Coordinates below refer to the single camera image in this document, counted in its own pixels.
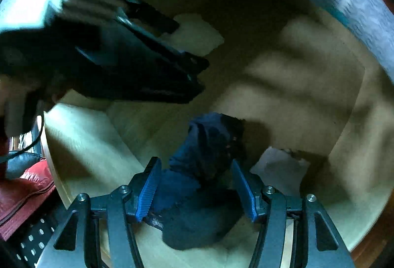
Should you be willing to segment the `left hand of person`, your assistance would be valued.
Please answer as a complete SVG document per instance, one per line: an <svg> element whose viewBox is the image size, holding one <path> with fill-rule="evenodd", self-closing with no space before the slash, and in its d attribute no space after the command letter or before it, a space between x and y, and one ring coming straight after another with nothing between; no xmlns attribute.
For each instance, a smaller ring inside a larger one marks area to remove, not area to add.
<svg viewBox="0 0 394 268"><path fill-rule="evenodd" d="M1 120L7 137L29 132L35 118L56 103L55 95L39 81L1 75Z"/></svg>

